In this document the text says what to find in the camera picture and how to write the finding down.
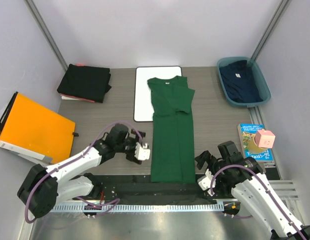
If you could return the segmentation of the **green t shirt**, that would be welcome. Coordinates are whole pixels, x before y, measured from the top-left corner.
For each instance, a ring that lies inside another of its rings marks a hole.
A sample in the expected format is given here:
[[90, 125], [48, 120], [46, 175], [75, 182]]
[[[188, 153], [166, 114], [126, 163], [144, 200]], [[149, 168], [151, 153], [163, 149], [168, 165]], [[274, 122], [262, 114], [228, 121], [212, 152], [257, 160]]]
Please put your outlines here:
[[151, 78], [153, 143], [151, 181], [193, 184], [195, 182], [194, 124], [192, 101], [195, 90], [187, 78]]

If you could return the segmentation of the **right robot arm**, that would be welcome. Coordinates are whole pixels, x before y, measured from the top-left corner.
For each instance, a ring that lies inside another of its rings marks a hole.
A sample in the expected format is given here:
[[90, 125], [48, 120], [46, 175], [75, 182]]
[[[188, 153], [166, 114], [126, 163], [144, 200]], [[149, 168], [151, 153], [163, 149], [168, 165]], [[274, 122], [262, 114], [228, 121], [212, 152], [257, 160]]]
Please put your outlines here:
[[310, 225], [303, 225], [279, 198], [261, 166], [243, 157], [232, 141], [218, 145], [215, 158], [209, 151], [195, 157], [197, 168], [207, 164], [199, 187], [209, 196], [234, 197], [267, 231], [272, 240], [310, 240]]

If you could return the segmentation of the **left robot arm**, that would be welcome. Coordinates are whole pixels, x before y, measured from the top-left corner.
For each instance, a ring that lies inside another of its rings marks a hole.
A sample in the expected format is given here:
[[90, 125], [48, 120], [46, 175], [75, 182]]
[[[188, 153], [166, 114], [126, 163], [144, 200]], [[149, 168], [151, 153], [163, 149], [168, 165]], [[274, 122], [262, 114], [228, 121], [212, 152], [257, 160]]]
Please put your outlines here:
[[24, 203], [24, 219], [30, 224], [48, 214], [55, 205], [64, 201], [101, 195], [102, 183], [86, 170], [97, 167], [123, 153], [126, 159], [141, 164], [150, 158], [150, 148], [144, 142], [146, 133], [125, 121], [117, 121], [103, 129], [95, 140], [80, 153], [59, 163], [34, 165], [19, 190], [18, 198]]

